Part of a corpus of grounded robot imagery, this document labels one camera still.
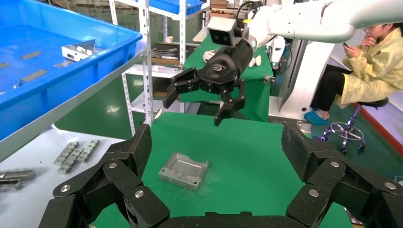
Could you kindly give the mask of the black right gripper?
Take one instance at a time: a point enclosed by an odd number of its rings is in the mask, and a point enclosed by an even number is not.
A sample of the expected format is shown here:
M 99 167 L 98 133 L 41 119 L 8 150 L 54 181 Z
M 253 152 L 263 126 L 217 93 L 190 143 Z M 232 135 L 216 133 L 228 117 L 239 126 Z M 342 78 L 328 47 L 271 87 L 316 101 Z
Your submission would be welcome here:
M 245 107 L 246 81 L 240 76 L 253 57 L 251 44 L 241 39 L 234 47 L 222 46 L 215 55 L 200 69 L 192 67 L 171 78 L 167 95 L 163 99 L 164 108 L 169 108 L 180 94 L 199 89 L 220 94 L 222 106 L 214 116 L 214 125 L 219 126 L 224 119 Z M 239 96 L 233 98 L 231 92 L 239 89 Z

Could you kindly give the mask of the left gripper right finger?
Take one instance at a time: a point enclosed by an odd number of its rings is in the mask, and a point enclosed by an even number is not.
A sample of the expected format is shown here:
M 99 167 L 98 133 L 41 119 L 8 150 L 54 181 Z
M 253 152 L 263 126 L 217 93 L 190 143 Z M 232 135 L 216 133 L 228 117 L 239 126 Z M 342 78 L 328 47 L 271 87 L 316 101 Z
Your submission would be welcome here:
M 367 228 L 403 225 L 403 188 L 341 154 L 331 143 L 306 137 L 285 123 L 283 152 L 305 185 L 286 215 L 304 227 L 317 228 L 333 203 L 346 208 Z

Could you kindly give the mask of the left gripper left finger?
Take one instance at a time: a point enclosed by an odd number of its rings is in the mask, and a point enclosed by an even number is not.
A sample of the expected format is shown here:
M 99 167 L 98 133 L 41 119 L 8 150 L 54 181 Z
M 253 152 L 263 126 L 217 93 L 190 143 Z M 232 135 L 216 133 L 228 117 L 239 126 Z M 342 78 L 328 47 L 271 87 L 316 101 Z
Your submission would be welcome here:
M 97 164 L 56 186 L 39 226 L 87 228 L 113 204 L 133 228 L 161 225 L 169 209 L 142 181 L 151 151 L 150 126 L 142 124 L 131 139 L 110 145 Z

